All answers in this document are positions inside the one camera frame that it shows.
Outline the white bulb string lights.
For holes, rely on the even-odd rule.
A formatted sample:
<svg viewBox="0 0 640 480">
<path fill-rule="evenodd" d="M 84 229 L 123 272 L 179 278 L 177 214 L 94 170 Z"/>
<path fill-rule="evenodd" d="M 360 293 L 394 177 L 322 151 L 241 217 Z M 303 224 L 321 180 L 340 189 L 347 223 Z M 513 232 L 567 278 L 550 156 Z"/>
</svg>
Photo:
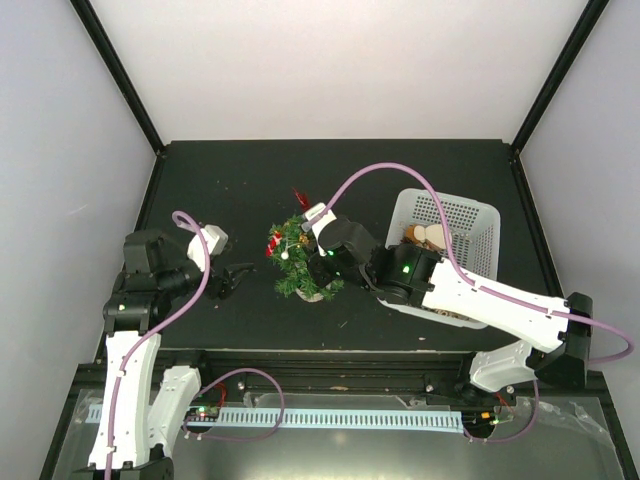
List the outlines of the white bulb string lights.
<svg viewBox="0 0 640 480">
<path fill-rule="evenodd" d="M 280 258 L 283 261 L 291 260 L 299 253 L 300 248 L 301 244 L 299 242 L 285 242 L 280 253 Z"/>
</svg>

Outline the small green christmas tree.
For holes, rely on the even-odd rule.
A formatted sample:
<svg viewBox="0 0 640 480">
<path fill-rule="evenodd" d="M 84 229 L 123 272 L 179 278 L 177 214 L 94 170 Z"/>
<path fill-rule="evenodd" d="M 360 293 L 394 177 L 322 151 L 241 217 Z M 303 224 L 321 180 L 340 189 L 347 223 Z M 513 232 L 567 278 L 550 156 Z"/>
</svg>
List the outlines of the small green christmas tree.
<svg viewBox="0 0 640 480">
<path fill-rule="evenodd" d="M 312 233 L 302 229 L 303 221 L 303 216 L 295 215 L 269 230 L 265 254 L 283 274 L 275 290 L 284 297 L 296 294 L 307 303 L 330 301 L 344 288 L 344 282 L 333 280 L 320 287 L 313 280 L 308 261 L 317 250 L 316 241 Z"/>
</svg>

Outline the red bell ornament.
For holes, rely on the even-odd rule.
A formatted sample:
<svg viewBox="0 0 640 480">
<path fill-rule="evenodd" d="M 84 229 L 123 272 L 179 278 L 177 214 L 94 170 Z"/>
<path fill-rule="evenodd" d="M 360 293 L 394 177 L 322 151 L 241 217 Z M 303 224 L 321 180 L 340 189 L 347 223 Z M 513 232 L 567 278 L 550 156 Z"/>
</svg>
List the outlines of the red bell ornament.
<svg viewBox="0 0 640 480">
<path fill-rule="evenodd" d="M 277 247 L 282 242 L 282 235 L 279 231 L 275 231 L 271 234 L 269 242 L 266 247 L 266 256 L 271 257 L 276 251 Z"/>
</svg>

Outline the red star tree topper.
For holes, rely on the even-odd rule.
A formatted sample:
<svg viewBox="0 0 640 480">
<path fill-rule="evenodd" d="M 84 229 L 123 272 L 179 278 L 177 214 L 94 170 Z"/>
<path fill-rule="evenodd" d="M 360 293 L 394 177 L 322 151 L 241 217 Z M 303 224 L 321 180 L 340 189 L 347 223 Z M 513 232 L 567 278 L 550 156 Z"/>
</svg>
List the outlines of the red star tree topper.
<svg viewBox="0 0 640 480">
<path fill-rule="evenodd" d="M 293 193 L 297 202 L 300 205 L 301 211 L 305 212 L 311 208 L 309 198 L 306 193 L 298 191 L 296 188 L 293 188 Z"/>
</svg>

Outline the white plastic basket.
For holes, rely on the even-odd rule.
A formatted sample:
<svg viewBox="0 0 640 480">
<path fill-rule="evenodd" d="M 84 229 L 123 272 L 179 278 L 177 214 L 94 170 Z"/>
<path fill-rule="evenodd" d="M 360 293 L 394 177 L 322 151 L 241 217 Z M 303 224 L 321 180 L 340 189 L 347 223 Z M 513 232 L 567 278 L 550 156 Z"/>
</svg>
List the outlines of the white plastic basket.
<svg viewBox="0 0 640 480">
<path fill-rule="evenodd" d="M 495 280 L 498 272 L 500 225 L 498 210 L 476 200 L 440 193 L 438 195 L 452 236 L 455 258 L 465 270 Z M 397 197 L 386 243 L 400 243 L 411 225 L 429 226 L 441 222 L 431 195 L 425 190 L 408 188 Z M 406 315 L 459 328 L 484 329 L 485 324 L 444 310 L 415 309 L 410 306 L 382 303 Z"/>
</svg>

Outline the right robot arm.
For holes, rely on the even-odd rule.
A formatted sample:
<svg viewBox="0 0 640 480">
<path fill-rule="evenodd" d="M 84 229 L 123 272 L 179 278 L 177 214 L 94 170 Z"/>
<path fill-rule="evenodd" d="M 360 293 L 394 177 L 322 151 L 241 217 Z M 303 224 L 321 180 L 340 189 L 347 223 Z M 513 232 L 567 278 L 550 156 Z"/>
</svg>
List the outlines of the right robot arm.
<svg viewBox="0 0 640 480">
<path fill-rule="evenodd" d="M 489 392 L 522 382 L 582 389 L 587 382 L 592 302 L 539 296 L 455 269 L 451 260 L 410 243 L 386 247 L 359 223 L 330 215 L 307 224 L 317 250 L 308 267 L 326 286 L 349 282 L 404 313 L 443 311 L 502 330 L 515 342 L 477 351 L 454 379 L 457 396 L 476 403 Z"/>
</svg>

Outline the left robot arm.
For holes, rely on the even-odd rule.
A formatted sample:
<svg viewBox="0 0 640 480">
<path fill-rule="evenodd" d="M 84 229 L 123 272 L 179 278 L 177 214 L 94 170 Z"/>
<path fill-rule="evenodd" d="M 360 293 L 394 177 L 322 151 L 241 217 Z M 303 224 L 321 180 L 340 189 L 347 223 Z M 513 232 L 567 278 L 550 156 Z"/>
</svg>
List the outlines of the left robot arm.
<svg viewBox="0 0 640 480">
<path fill-rule="evenodd" d="M 151 392 L 161 345 L 158 326 L 182 296 L 193 305 L 201 295 L 224 299 L 252 271 L 231 265 L 219 275 L 214 259 L 227 234 L 206 225 L 186 248 L 159 230 L 140 230 L 124 241 L 124 267 L 103 307 L 106 381 L 99 429 L 85 467 L 73 479 L 171 479 L 173 450 L 190 401 L 207 397 L 215 376 L 203 354 L 180 355 Z"/>
</svg>

